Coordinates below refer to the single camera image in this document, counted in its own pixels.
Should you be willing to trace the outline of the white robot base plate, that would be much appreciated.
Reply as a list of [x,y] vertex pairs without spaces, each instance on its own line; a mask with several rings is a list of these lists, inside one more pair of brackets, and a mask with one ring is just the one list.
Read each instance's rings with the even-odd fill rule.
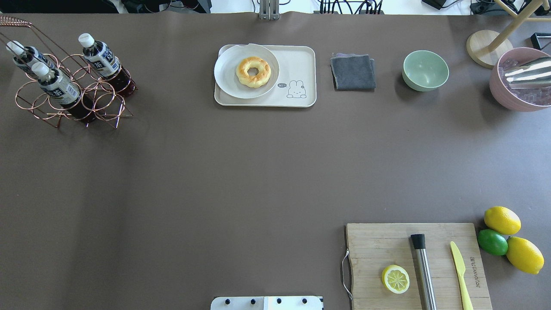
[[323,297],[297,296],[240,296],[214,298],[211,310],[323,310]]

